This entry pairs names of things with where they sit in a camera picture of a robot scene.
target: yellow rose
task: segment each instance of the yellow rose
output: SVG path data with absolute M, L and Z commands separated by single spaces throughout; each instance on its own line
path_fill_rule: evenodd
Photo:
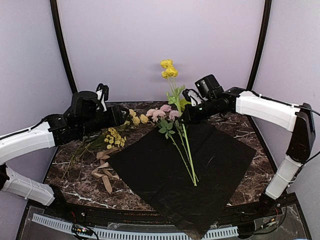
M 167 79 L 169 76 L 168 76 L 168 73 L 166 73 L 166 71 L 163 71 L 161 72 L 161 75 L 164 79 Z
M 144 114 L 140 115 L 140 120 L 141 120 L 141 123 L 143 124 L 146 124 L 147 122 L 149 122 L 149 118 Z
M 140 123 L 140 119 L 139 119 L 139 117 L 137 117 L 137 116 L 134 116 L 134 117 L 132 118 L 132 121 L 133 121 L 133 124 L 135 124 L 135 125 L 138 125 L 138 124 Z
M 175 69 L 174 66 L 169 66 L 166 70 L 165 70 L 166 74 L 169 76 L 169 77 L 176 77 L 178 76 L 178 70 Z
M 174 61 L 172 61 L 171 59 L 165 59 L 165 60 L 161 61 L 160 65 L 164 69 L 167 69 L 168 67 L 172 66 L 173 63 L 174 63 Z
M 133 111 L 132 109 L 129 109 L 129 112 L 132 117 L 135 117 L 137 115 L 136 112 Z

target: beige ribbon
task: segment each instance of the beige ribbon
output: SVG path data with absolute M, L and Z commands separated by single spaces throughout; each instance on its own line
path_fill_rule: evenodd
M 96 169 L 94 169 L 91 174 L 99 179 L 102 178 L 104 187 L 106 189 L 106 191 L 111 194 L 112 193 L 112 186 L 111 183 L 109 181 L 109 177 L 110 178 L 116 178 L 116 179 L 120 179 L 118 174 L 113 175 L 111 172 L 109 172 L 106 168 L 110 167 L 110 164 L 108 162 L 106 162 L 106 159 L 110 158 L 110 156 L 108 154 L 113 153 L 115 151 L 119 151 L 120 149 L 118 147 L 113 147 L 111 149 L 108 149 L 106 151 L 101 151 L 98 152 L 96 154 L 96 158 L 100 160 L 100 166 L 98 166 Z

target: black pole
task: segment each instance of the black pole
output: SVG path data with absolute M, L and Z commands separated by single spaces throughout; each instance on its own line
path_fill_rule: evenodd
M 68 58 L 67 49 L 66 49 L 66 45 L 65 45 L 65 41 L 64 41 L 64 36 L 62 33 L 62 29 L 61 29 L 57 0 L 50 0 L 50 5 L 51 5 L 51 12 L 52 12 L 52 18 L 53 18 L 56 39 L 58 41 L 60 54 L 61 54 L 62 62 L 64 65 L 64 70 L 65 70 L 66 76 L 68 78 L 68 82 L 69 82 L 71 91 L 74 94 L 74 93 L 78 92 L 78 89 L 77 89 L 76 82 L 75 82 L 74 76 L 72 74 L 71 66 L 69 63 L 69 58 Z
M 262 23 L 261 23 L 261 29 L 260 29 L 260 35 L 258 44 L 256 46 L 255 56 L 252 64 L 252 69 L 249 77 L 248 84 L 246 86 L 246 89 L 251 91 L 254 87 L 262 52 L 264 49 L 264 44 L 266 40 L 267 35 L 267 29 L 268 29 L 268 23 L 269 23 L 269 17 L 270 17 L 270 11 L 271 11 L 271 3 L 272 0 L 265 0 L 264 2 L 264 10 L 263 10 L 263 17 L 262 17 Z

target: small yellow flower cluster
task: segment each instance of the small yellow flower cluster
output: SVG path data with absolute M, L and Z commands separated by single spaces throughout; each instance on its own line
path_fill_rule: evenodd
M 129 109 L 129 112 L 134 125 L 139 125 L 140 123 L 146 124 L 149 121 L 148 117 L 144 114 L 141 114 L 140 117 L 138 117 L 137 113 L 132 109 Z
M 164 79 L 168 79 L 169 77 L 175 78 L 176 76 L 178 76 L 178 70 L 175 69 L 173 63 L 174 61 L 172 61 L 171 59 L 165 59 L 161 61 L 160 65 L 165 69 L 165 71 L 161 73 Z
M 104 141 L 108 143 L 106 148 L 111 149 L 114 145 L 117 145 L 118 148 L 120 146 L 124 147 L 127 138 L 126 137 L 122 138 L 121 135 L 118 133 L 118 131 L 114 127 L 108 128 L 108 131 L 110 134 L 106 135 L 104 139 Z

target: white wall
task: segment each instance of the white wall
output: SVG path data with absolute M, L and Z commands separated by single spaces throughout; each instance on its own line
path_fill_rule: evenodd
M 282 101 L 309 103 L 320 111 L 320 1 L 276 0 L 254 90 Z M 313 154 L 320 150 L 320 118 Z M 291 134 L 256 120 L 279 166 Z M 301 203 L 313 239 L 320 239 L 320 158 L 306 165 L 291 187 Z
M 1 1 L 0 85 L 0 136 L 32 126 L 48 114 L 63 113 L 70 105 L 48 0 Z M 42 182 L 53 153 L 33 152 L 8 166 Z M 0 192 L 0 203 L 0 239 L 16 239 L 26 201 Z
M 264 0 L 60 0 L 66 47 L 80 90 L 110 86 L 111 101 L 166 99 L 162 59 L 178 82 L 214 74 L 228 89 L 246 87 Z

